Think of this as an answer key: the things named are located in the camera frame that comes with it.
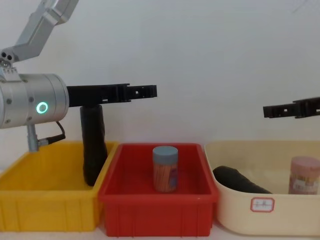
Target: white wall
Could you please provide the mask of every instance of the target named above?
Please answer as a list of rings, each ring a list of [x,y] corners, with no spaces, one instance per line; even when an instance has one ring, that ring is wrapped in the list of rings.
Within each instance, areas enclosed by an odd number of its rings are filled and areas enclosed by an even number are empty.
[[[0,48],[39,2],[1,0]],[[320,139],[320,117],[263,117],[265,105],[320,96],[320,2],[296,10],[303,2],[80,0],[40,57],[16,66],[67,85],[157,85],[158,98],[103,107],[109,140]],[[79,115],[61,121],[68,140],[81,140]],[[37,131],[59,133],[53,123]],[[0,168],[27,150],[26,134],[0,130]]]

